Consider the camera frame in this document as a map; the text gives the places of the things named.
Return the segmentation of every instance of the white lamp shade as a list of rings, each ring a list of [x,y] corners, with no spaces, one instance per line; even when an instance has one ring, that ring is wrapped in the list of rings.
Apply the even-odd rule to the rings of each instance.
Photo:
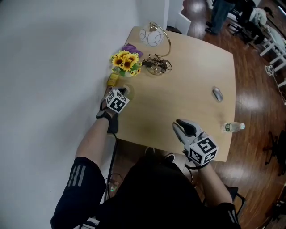
[[[149,26],[145,26],[140,30],[140,40],[146,46],[158,46],[164,40],[163,31],[158,28],[156,31],[149,32]]]

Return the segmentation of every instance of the wooden floor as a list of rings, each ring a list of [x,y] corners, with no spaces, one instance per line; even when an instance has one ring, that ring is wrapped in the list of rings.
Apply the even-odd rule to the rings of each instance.
[[[268,131],[279,135],[285,126],[286,106],[275,81],[264,70],[265,59],[259,52],[247,47],[239,37],[233,37],[224,27],[218,36],[205,34],[205,22],[210,11],[205,0],[185,0],[183,14],[192,23],[189,36],[202,39],[233,54],[236,71],[236,113],[235,121],[245,123],[245,130],[234,133],[227,162],[212,162],[222,181],[230,187],[238,187],[247,200],[240,215],[242,228],[254,229],[266,220],[266,213],[278,198],[285,182],[285,176],[278,177],[276,160],[265,166],[266,153],[263,147],[269,144]],[[144,154],[145,147],[119,141],[113,172],[124,178],[129,169]],[[186,159],[176,158],[183,170]],[[194,184],[200,190],[199,179],[194,174]],[[121,182],[118,175],[112,179]]]

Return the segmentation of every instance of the table top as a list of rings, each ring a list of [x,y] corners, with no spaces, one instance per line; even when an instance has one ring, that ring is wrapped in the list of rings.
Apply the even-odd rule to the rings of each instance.
[[[158,47],[140,42],[140,27],[134,27],[127,43],[144,53],[164,55],[168,52],[165,39]],[[160,76],[150,74],[143,66],[138,76],[120,78],[118,86],[129,84],[134,98],[121,112],[117,137],[129,142],[182,154],[183,144],[172,129],[176,119],[197,122],[219,145],[215,160],[226,161],[231,133],[222,133],[221,125],[234,121],[236,81],[233,55],[207,42],[168,32],[171,53],[164,57],[173,69]],[[224,99],[217,102],[212,94],[218,87]]]

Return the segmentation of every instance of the silver mouse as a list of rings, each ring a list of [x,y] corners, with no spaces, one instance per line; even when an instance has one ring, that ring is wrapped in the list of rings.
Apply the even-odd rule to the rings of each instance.
[[[213,93],[218,101],[221,102],[223,100],[223,94],[217,87],[213,87]]]

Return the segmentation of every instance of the white wall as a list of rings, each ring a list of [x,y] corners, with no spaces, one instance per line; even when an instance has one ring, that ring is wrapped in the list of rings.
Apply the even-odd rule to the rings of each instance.
[[[165,30],[168,21],[169,0],[142,0],[140,2],[142,24],[146,25],[153,21]]]
[[[182,11],[184,0],[170,0],[170,6],[168,10],[168,26],[175,27],[178,13]]]
[[[136,0],[0,4],[0,227],[50,228]]]

